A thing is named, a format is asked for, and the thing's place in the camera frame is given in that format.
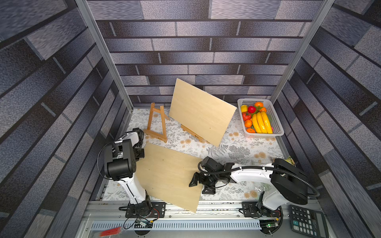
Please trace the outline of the small wooden easel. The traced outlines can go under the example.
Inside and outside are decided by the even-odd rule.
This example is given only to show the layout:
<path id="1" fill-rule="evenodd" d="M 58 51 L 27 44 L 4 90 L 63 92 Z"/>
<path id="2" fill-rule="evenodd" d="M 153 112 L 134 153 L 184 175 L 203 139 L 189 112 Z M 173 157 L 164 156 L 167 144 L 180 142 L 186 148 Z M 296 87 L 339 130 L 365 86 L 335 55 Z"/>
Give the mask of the small wooden easel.
<path id="1" fill-rule="evenodd" d="M 183 129 L 183 131 L 186 131 L 188 132 L 189 134 L 193 135 L 195 138 L 197 138 L 199 140 L 199 142 L 201 143 L 204 143 L 205 142 L 205 139 L 202 138 L 200 135 L 198 135 L 197 133 L 193 132 L 192 130 L 190 130 L 189 128 L 187 128 L 186 126 L 184 125 L 181 125 L 181 128 Z"/>

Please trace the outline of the thin plywood board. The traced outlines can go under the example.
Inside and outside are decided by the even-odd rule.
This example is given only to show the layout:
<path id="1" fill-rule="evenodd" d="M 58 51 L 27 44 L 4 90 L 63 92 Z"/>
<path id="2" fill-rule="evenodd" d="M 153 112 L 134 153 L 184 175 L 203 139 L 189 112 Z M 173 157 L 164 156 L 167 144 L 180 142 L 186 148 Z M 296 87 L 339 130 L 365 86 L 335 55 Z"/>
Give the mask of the thin plywood board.
<path id="1" fill-rule="evenodd" d="M 237 107 L 176 79 L 169 117 L 219 147 Z"/>
<path id="2" fill-rule="evenodd" d="M 202 185 L 189 187 L 201 158 L 147 143 L 136 176 L 150 196 L 195 213 Z"/>

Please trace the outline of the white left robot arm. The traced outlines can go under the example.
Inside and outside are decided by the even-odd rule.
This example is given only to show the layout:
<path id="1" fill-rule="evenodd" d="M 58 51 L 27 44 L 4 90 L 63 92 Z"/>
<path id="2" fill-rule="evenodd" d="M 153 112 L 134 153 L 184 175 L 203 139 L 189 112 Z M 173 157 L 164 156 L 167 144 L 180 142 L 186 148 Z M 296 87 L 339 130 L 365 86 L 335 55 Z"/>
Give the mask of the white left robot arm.
<path id="1" fill-rule="evenodd" d="M 99 174 L 104 179 L 118 182 L 127 193 L 129 204 L 119 208 L 126 211 L 127 217 L 148 217 L 152 212 L 150 197 L 136 176 L 137 161 L 144 158 L 143 139 L 144 132 L 134 128 L 104 145 L 97 156 L 97 162 L 100 156 L 104 161 L 103 173 L 97 165 Z"/>

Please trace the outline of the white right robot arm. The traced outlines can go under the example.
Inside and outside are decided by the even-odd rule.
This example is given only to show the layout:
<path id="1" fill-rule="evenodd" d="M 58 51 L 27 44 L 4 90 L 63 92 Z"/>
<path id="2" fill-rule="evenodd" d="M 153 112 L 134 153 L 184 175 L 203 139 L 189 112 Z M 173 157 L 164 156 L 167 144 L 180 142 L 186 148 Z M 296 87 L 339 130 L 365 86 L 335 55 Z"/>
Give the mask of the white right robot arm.
<path id="1" fill-rule="evenodd" d="M 259 200 L 249 210 L 252 218 L 281 215 L 282 205 L 292 202 L 306 205 L 309 197 L 319 197 L 319 191 L 308 181 L 306 174 L 284 159 L 276 158 L 273 163 L 260 166 L 239 165 L 235 163 L 218 163 L 210 157 L 205 157 L 197 165 L 189 187 L 202 184 L 203 194 L 214 195 L 218 182 L 229 183 L 260 182 L 273 186 L 269 191 L 263 191 Z"/>

